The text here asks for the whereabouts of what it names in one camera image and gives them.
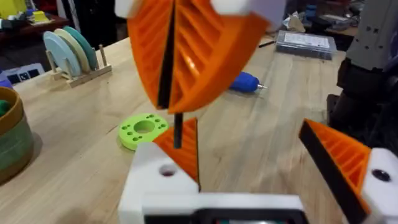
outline hole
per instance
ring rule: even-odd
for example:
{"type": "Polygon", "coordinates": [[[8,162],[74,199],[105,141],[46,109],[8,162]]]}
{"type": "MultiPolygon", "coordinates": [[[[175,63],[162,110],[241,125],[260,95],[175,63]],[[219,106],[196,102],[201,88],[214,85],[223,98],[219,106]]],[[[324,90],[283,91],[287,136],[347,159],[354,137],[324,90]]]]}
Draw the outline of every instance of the hole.
{"type": "Polygon", "coordinates": [[[155,124],[152,121],[140,121],[136,123],[133,128],[136,132],[145,134],[153,131],[155,124]]]}
{"type": "Polygon", "coordinates": [[[374,169],[374,170],[372,170],[372,175],[375,178],[377,178],[377,179],[379,179],[381,181],[384,181],[384,182],[390,182],[391,181],[390,175],[384,170],[374,169]]]}
{"type": "Polygon", "coordinates": [[[177,167],[172,164],[162,165],[159,169],[159,172],[164,177],[171,177],[177,172],[177,167]]]}

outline beige disk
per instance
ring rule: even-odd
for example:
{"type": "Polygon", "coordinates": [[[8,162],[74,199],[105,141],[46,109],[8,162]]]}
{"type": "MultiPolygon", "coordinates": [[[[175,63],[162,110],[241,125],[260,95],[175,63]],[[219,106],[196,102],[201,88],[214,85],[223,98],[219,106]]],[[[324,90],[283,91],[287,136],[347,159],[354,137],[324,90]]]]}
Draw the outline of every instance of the beige disk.
{"type": "Polygon", "coordinates": [[[86,53],[84,52],[83,48],[80,46],[80,44],[77,42],[77,40],[72,37],[67,31],[63,29],[56,29],[54,31],[55,34],[60,36],[71,48],[73,53],[76,55],[76,57],[79,60],[80,67],[85,73],[90,72],[90,66],[88,64],[88,59],[86,56],[86,53]]]}

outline blue handle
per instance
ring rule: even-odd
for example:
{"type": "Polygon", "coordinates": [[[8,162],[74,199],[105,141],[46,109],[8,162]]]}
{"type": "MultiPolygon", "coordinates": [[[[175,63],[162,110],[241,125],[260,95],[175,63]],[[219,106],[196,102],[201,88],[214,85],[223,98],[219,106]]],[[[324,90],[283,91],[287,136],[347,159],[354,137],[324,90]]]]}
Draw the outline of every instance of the blue handle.
{"type": "Polygon", "coordinates": [[[241,72],[229,89],[240,91],[242,93],[252,93],[257,90],[258,84],[260,84],[258,78],[246,72],[241,72]]]}

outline plastic case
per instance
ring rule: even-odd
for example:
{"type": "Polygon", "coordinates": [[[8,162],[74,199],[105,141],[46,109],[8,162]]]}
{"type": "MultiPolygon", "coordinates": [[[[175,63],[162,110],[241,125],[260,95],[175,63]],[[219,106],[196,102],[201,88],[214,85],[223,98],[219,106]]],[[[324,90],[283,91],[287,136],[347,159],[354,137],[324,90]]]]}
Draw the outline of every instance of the plastic case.
{"type": "Polygon", "coordinates": [[[276,51],[331,60],[337,49],[332,37],[281,30],[276,40],[276,51]]]}

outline wooden tabletop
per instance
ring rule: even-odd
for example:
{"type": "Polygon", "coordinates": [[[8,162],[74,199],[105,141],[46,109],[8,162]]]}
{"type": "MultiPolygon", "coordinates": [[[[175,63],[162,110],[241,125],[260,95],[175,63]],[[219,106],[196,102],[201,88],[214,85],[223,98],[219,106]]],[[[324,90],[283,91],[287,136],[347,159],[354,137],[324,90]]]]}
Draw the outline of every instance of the wooden tabletop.
{"type": "MultiPolygon", "coordinates": [[[[117,223],[133,153],[118,125],[157,113],[141,86],[128,39],[105,48],[113,73],[69,89],[47,75],[15,89],[34,132],[35,156],[0,186],[1,223],[117,223]]],[[[200,177],[206,192],[298,194],[311,223],[341,223],[341,212],[298,139],[304,118],[325,122],[326,96],[339,93],[333,61],[257,49],[244,71],[268,86],[258,94],[226,91],[185,118],[199,123],[200,177]]]]}

